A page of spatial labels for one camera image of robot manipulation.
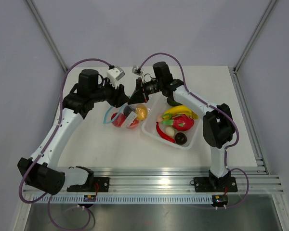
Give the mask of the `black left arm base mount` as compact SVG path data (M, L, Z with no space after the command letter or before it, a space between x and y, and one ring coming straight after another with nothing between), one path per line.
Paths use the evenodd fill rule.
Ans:
M109 177L93 177L82 185L72 185L67 188L72 193L106 193L109 191Z

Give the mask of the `red apple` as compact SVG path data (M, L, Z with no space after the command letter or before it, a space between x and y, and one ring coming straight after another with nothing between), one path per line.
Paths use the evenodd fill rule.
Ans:
M111 116L112 125L114 125L117 128L120 128L122 126L125 119L126 119L126 116L123 113L119 113L119 115L117 115L117 113L114 113Z

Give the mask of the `clear zip top bag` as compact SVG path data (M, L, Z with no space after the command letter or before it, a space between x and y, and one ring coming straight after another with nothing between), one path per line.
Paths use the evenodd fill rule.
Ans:
M104 115L103 124L134 130L148 118L150 111L147 103L125 103L118 108L110 106Z

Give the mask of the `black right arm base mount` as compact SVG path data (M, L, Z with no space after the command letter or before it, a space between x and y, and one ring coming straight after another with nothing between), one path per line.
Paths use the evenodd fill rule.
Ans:
M195 192L199 193L236 193L238 192L236 179L229 177L226 180L218 181L210 177L194 177L190 181L194 186Z

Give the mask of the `yellow orange fruit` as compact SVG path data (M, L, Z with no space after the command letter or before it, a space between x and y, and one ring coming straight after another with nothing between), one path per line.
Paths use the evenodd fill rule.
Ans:
M143 121L147 118L148 109L144 104L137 104L135 108L135 112L137 114L137 119L139 121Z

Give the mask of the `orange red tomato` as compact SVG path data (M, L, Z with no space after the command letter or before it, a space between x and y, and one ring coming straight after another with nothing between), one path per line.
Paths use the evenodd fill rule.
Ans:
M135 129L138 127L138 125L139 125L138 119L134 119L133 122L129 126L127 126L127 129Z

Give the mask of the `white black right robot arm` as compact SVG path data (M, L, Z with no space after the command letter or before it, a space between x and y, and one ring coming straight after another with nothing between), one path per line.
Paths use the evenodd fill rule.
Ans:
M229 106L225 103L212 104L190 91L185 79L173 78L165 62L155 63L153 71L155 76L149 82L144 82L141 77L136 79L135 90L129 103L146 103L149 95L161 92L196 113L203 121L203 137L211 151L207 181L213 190L221 190L231 179L231 170L227 165L227 149L232 147L230 141L233 136L239 135Z

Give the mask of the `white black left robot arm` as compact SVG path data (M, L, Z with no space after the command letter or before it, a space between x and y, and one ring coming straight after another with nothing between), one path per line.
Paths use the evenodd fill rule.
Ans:
M79 186L85 192L94 187L92 170L75 167L61 171L58 162L70 137L96 103L108 102L113 107L120 107L129 100L124 86L118 83L124 75L120 67L112 67L99 82L97 70L83 69L80 72L78 82L61 100L59 117L41 145L30 158L21 158L17 164L23 177L20 193L24 184L51 195L57 194L63 187Z

